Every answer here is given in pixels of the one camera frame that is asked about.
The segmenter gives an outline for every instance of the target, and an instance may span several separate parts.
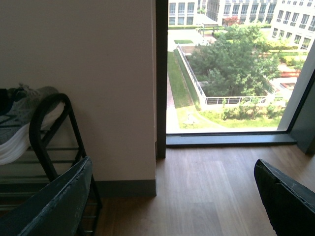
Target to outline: sneaker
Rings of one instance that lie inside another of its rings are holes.
[[[39,103],[48,95],[58,93],[54,87],[33,90],[20,84],[7,90],[8,102],[0,111],[0,165],[19,158],[30,146],[29,125]],[[52,108],[42,125],[52,124],[63,111],[63,105]]]
[[[7,108],[0,112],[0,145],[29,123],[39,103],[53,93],[58,93],[54,87],[33,90],[23,84],[17,89],[8,89],[10,102]]]

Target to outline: white shoe sole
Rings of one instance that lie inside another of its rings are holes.
[[[63,108],[64,104],[62,102],[59,103],[54,110],[45,116],[41,128],[45,129],[52,125],[63,112]],[[31,146],[29,127],[30,123],[22,126],[11,139],[0,145],[0,165],[9,164],[17,160]]]

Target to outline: white fence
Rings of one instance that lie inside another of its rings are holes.
[[[255,100],[258,99],[257,104],[263,105],[268,104],[275,100],[280,101],[284,99],[282,96],[274,96],[272,94],[268,96],[207,97],[204,91],[202,90],[202,87],[200,86],[192,68],[190,67],[189,62],[186,59],[185,53],[183,52],[182,48],[179,45],[177,46],[177,50],[183,60],[185,68],[198,94],[200,106],[205,110],[211,109],[213,105],[223,105],[223,103],[225,103],[226,105],[237,105],[240,104],[241,102],[250,103],[254,101],[254,99]]]

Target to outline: railing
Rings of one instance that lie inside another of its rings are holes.
[[[199,84],[199,82],[198,82],[198,80],[197,80],[197,78],[196,78],[192,68],[189,65],[188,60],[185,57],[185,53],[183,52],[182,48],[179,45],[177,46],[177,50],[178,50],[179,55],[181,56],[181,58],[183,60],[183,63],[184,63],[185,68],[187,70],[187,73],[189,74],[189,77],[190,77],[190,79],[191,79],[191,81],[192,81],[192,83],[193,83],[193,85],[194,85],[194,87],[196,89],[196,92],[197,92],[199,100],[200,100],[200,104],[202,104],[202,103],[205,102],[206,95],[203,92],[202,87],[200,86],[200,84]]]
[[[234,105],[240,104],[241,102],[252,102],[254,99],[258,99],[258,103],[265,103],[267,96],[243,96],[243,97],[207,97],[207,105]]]

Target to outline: wooden floor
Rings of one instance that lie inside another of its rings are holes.
[[[296,146],[168,149],[157,196],[103,199],[97,236],[275,236],[254,181],[264,159],[315,191],[315,159]]]

